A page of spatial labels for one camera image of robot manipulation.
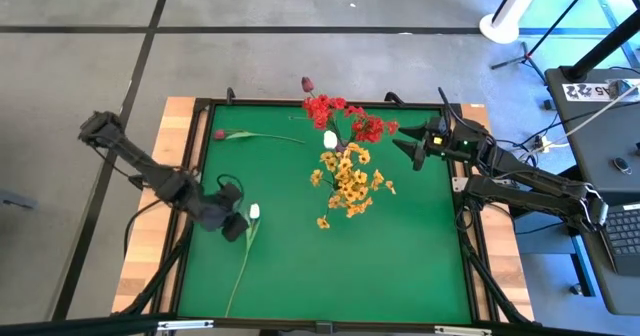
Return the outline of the thick black pole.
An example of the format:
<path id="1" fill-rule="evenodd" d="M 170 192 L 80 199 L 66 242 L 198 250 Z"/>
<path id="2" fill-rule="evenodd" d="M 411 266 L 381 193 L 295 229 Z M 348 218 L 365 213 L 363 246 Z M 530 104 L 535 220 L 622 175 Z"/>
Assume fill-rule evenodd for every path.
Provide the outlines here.
<path id="1" fill-rule="evenodd" d="M 561 66 L 560 71 L 564 78 L 571 82 L 584 81 L 590 71 L 638 31 L 640 31 L 640 9 L 633 12 L 573 66 Z"/>

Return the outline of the black tripod stand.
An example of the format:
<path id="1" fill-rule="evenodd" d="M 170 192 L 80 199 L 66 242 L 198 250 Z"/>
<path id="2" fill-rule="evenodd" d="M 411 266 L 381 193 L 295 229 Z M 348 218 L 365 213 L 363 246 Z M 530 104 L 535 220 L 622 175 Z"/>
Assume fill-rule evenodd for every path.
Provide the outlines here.
<path id="1" fill-rule="evenodd" d="M 521 43 L 521 47 L 522 47 L 523 54 L 521 56 L 518 56 L 518 57 L 510 59 L 510 60 L 506 60 L 506 61 L 498 63 L 498 64 L 491 65 L 490 69 L 491 70 L 496 70 L 496 69 L 504 68 L 504 67 L 506 67 L 508 65 L 512 65 L 512 64 L 522 64 L 522 65 L 525 65 L 525 66 L 529 66 L 531 69 L 533 69 L 535 71 L 537 76 L 541 79 L 543 85 L 546 86 L 547 85 L 546 77 L 545 77 L 544 73 L 542 72 L 542 70 L 538 67 L 538 65 L 533 60 L 533 53 L 542 45 L 542 43 L 551 34 L 554 33 L 554 31 L 556 30 L 558 25 L 564 20 L 564 18 L 567 16 L 567 14 L 574 8 L 574 6 L 579 1 L 580 0 L 572 0 L 571 1 L 571 3 L 566 7 L 566 9 L 558 16 L 558 18 L 551 24 L 551 26 L 541 36 L 541 38 L 534 44 L 532 49 L 529 49 L 527 44 L 525 42 L 522 42 Z"/>

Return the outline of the blue desk frame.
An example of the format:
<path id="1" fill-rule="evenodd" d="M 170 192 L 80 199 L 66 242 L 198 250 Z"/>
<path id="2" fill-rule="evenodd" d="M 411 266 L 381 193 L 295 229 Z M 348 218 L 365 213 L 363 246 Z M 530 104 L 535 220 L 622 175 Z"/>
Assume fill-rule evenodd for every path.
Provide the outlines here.
<path id="1" fill-rule="evenodd" d="M 524 229 L 514 227 L 521 254 L 563 254 L 568 255 L 577 282 L 569 287 L 569 292 L 584 297 L 595 297 L 595 281 L 590 276 L 591 265 L 579 232 L 555 222 Z"/>

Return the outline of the green table mat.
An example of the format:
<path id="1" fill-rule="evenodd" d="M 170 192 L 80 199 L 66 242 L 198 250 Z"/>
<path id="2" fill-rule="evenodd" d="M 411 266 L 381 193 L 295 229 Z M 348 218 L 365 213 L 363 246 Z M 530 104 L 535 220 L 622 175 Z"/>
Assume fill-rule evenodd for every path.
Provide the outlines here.
<path id="1" fill-rule="evenodd" d="M 196 228 L 178 312 L 183 317 L 467 323 L 471 306 L 454 224 L 449 169 L 414 171 L 389 139 L 370 146 L 370 171 L 394 184 L 362 214 L 329 210 L 314 187 L 322 134 L 300 107 L 219 106 L 215 129 L 247 137 L 213 141 L 203 186 L 237 177 L 260 208 L 253 242 Z"/>

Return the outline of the yellow artificial flower bunch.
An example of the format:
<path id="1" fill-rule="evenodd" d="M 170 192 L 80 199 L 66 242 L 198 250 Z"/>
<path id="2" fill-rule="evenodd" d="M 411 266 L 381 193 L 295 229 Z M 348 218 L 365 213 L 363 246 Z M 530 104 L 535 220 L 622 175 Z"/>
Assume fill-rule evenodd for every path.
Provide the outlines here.
<path id="1" fill-rule="evenodd" d="M 387 190 L 396 195 L 394 182 L 386 178 L 379 169 L 371 172 L 364 169 L 372 161 L 370 152 L 363 146 L 351 142 L 344 151 L 326 151 L 320 155 L 323 169 L 314 169 L 309 177 L 314 187 L 329 186 L 325 214 L 316 219 L 317 226 L 326 230 L 331 227 L 328 214 L 332 210 L 344 209 L 347 218 L 364 214 L 373 205 L 373 194 Z"/>

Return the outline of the white pole with round base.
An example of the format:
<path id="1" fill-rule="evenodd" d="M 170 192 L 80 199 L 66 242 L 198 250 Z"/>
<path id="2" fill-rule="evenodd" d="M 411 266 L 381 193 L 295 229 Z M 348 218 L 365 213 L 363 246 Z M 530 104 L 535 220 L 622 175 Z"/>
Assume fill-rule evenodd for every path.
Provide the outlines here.
<path id="1" fill-rule="evenodd" d="M 534 0 L 503 0 L 493 14 L 479 22 L 481 34 L 498 44 L 509 44 L 519 37 L 519 23 Z"/>

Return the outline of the dark grey desk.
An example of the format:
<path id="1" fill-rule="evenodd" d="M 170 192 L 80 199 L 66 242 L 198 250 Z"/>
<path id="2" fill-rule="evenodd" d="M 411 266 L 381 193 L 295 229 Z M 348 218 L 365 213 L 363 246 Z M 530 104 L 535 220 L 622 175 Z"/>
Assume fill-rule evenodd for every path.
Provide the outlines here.
<path id="1" fill-rule="evenodd" d="M 576 83 L 564 78 L 558 68 L 545 71 L 549 91 L 560 114 L 566 132 L 587 124 L 568 141 L 585 181 L 602 193 L 640 193 L 640 101 L 617 102 L 601 115 L 596 112 L 610 102 L 568 101 L 562 91 L 564 83 Z M 640 73 L 624 69 L 595 69 L 585 83 L 604 82 L 606 79 L 639 78 Z M 613 159 L 621 157 L 631 166 L 632 174 L 620 172 Z"/>

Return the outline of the red artificial flower bunch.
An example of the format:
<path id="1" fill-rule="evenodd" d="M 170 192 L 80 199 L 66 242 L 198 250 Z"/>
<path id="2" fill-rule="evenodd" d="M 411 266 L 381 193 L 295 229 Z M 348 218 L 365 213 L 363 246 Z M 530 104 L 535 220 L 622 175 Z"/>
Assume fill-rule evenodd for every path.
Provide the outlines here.
<path id="1" fill-rule="evenodd" d="M 385 121 L 362 107 L 349 106 L 344 116 L 351 120 L 351 141 L 377 143 L 384 134 L 394 135 L 399 129 L 397 121 Z"/>
<path id="2" fill-rule="evenodd" d="M 326 94 L 320 94 L 317 97 L 307 97 L 302 108 L 306 111 L 307 117 L 313 121 L 316 129 L 324 130 L 329 122 L 333 119 L 336 111 L 344 110 L 347 101 L 341 97 L 329 97 Z"/>

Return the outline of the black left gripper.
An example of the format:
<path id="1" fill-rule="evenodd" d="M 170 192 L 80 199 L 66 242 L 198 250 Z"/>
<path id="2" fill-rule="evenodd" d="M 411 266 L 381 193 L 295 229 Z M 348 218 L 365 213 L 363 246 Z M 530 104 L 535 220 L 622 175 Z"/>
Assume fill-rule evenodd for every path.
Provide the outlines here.
<path id="1" fill-rule="evenodd" d="M 222 235 L 227 241 L 237 240 L 249 227 L 248 221 L 236 211 L 236 205 L 243 196 L 243 191 L 230 182 L 213 195 L 204 195 L 200 204 L 200 225 L 205 230 L 222 228 Z"/>

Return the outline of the black keyboard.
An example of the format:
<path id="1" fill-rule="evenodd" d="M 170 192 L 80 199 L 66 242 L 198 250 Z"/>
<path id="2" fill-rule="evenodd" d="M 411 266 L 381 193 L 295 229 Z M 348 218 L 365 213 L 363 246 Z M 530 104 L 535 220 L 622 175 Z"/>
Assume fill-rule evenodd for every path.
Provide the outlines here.
<path id="1" fill-rule="evenodd" d="M 640 277 L 640 203 L 610 207 L 600 236 L 614 271 Z"/>

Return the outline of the white label paper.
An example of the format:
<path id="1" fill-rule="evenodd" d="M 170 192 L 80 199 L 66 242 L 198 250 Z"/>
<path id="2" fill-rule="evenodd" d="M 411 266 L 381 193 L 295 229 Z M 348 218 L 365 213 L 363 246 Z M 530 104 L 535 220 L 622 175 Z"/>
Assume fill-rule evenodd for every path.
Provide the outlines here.
<path id="1" fill-rule="evenodd" d="M 623 102 L 640 101 L 640 79 L 606 79 L 597 83 L 564 83 L 562 91 L 568 101 L 573 102 L 607 102 L 613 101 L 632 86 L 638 88 L 625 96 Z"/>

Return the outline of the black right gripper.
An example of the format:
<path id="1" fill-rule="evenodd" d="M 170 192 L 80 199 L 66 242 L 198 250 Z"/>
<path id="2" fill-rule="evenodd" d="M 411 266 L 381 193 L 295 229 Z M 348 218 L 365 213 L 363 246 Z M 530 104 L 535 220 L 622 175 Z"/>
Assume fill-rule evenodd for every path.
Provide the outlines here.
<path id="1" fill-rule="evenodd" d="M 417 142 L 393 139 L 392 142 L 412 161 L 413 170 L 421 170 L 427 156 L 469 157 L 468 144 L 457 139 L 444 117 L 432 117 L 419 126 L 400 127 L 398 131 L 413 139 L 424 139 L 423 149 Z"/>

